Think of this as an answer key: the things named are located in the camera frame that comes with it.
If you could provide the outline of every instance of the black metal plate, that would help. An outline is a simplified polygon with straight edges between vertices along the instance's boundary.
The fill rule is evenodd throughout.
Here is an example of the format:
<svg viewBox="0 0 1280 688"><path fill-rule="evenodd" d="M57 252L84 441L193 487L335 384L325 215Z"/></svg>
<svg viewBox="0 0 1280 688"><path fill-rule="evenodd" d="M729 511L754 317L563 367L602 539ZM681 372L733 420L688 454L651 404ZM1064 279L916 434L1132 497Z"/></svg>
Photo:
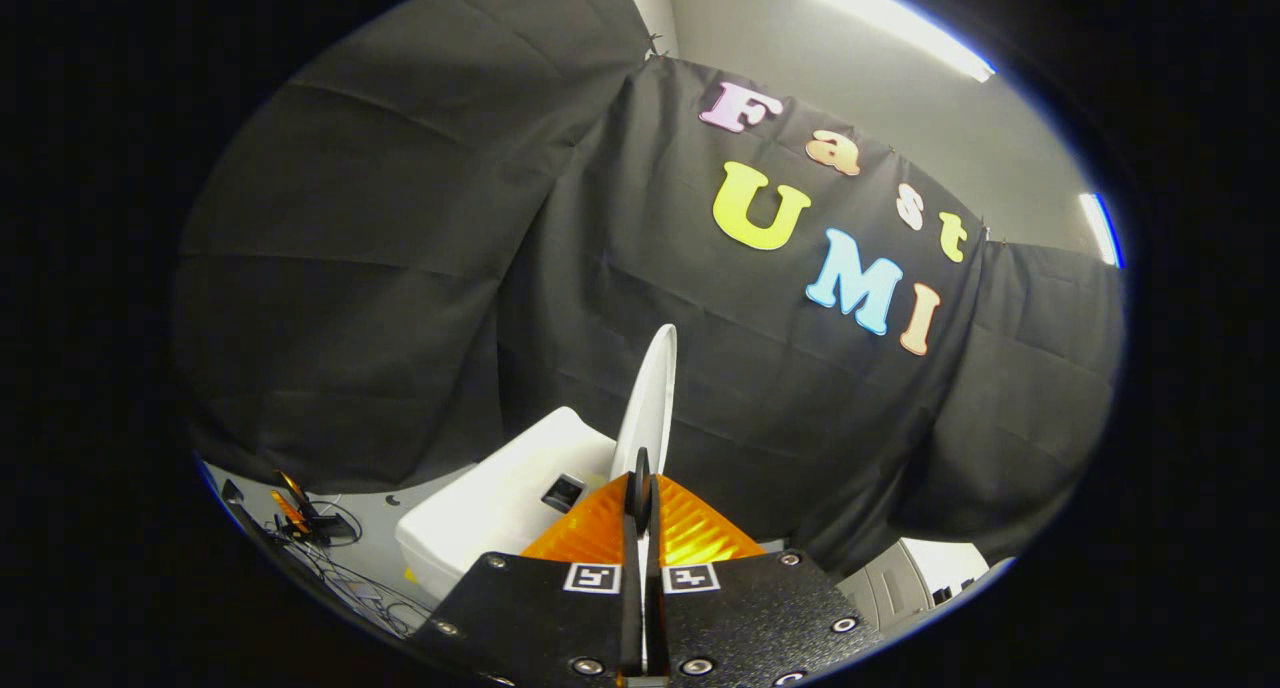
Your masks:
<svg viewBox="0 0 1280 688"><path fill-rule="evenodd" d="M786 565L782 555L800 556ZM718 591L666 595L671 688L773 685L782 675L805 675L868 651L883 638L863 620L805 552L714 561ZM856 627L832 625L851 618ZM680 666L707 659L713 669L685 675Z"/></svg>
<svg viewBox="0 0 1280 688"><path fill-rule="evenodd" d="M490 567L489 556L506 565ZM485 552L410 642L516 685L616 688L622 596L566 591L571 565ZM581 657L603 664L603 673L575 673L572 661Z"/></svg>

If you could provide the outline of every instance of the blue letter m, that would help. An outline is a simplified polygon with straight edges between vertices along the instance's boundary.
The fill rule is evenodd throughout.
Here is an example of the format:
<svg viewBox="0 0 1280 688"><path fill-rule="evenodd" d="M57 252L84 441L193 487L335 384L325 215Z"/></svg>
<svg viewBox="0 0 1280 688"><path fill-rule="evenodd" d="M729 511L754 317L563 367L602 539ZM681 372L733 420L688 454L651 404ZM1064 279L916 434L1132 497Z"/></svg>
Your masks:
<svg viewBox="0 0 1280 688"><path fill-rule="evenodd" d="M861 302L863 308L858 309L854 318L861 327L883 336L888 331L884 318L893 299L893 286L901 281L902 270L892 260L882 258L863 272L858 242L849 233L827 228L827 238L831 240L827 261L822 265L817 281L805 288L805 295L817 304L832 308L836 306L836 284L840 284L841 313L849 315Z"/></svg>

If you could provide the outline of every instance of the yellow letter u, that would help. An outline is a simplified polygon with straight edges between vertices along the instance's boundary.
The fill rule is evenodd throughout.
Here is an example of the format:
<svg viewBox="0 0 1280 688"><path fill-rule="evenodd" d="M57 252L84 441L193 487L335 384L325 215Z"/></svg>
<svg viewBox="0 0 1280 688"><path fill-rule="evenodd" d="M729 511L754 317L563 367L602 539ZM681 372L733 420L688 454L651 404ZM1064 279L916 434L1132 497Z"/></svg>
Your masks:
<svg viewBox="0 0 1280 688"><path fill-rule="evenodd" d="M769 185L769 179L750 165L732 160L724 164L724 182L716 193L716 205L712 208L721 230L753 249L772 251L786 246L786 242L791 240L796 220L800 219L800 211L813 205L809 196L795 191L791 185L778 185L782 205L778 206L777 217L773 219L772 226L759 228L746 219L746 211L751 206L755 191Z"/></svg>

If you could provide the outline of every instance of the black fabric backdrop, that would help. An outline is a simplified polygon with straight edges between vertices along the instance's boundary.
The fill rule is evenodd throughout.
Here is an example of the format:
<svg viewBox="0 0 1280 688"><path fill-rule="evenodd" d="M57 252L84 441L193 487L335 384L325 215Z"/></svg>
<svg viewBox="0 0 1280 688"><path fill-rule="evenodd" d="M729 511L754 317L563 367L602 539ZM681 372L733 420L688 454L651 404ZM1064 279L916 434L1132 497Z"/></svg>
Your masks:
<svg viewBox="0 0 1280 688"><path fill-rule="evenodd" d="M667 473L756 538L847 573L906 533L1016 551L1106 419L1116 269L993 246L973 211L856 127L774 95L699 120L746 77L650 59L631 0L410 0L307 65L236 138L175 283L191 437L251 478L384 491L481 460L558 405L613 434L676 324ZM805 155L850 136L858 176ZM712 217L735 160L813 199L781 249ZM922 231L895 208L923 196ZM940 211L968 233L943 254ZM828 228L900 265L883 336L805 297ZM904 350L913 283L941 295Z"/></svg>

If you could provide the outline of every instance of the white plastic container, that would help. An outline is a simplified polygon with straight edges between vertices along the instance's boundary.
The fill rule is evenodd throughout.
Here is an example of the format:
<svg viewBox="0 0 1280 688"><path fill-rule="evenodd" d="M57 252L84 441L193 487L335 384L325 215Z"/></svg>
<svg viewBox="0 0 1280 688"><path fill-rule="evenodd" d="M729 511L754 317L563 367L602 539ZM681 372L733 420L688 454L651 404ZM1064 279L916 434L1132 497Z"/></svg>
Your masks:
<svg viewBox="0 0 1280 688"><path fill-rule="evenodd" d="M576 503L607 483L614 448L559 407L407 512L396 538L430 607L484 552L521 552L563 515L543 501L562 474L582 485Z"/></svg>

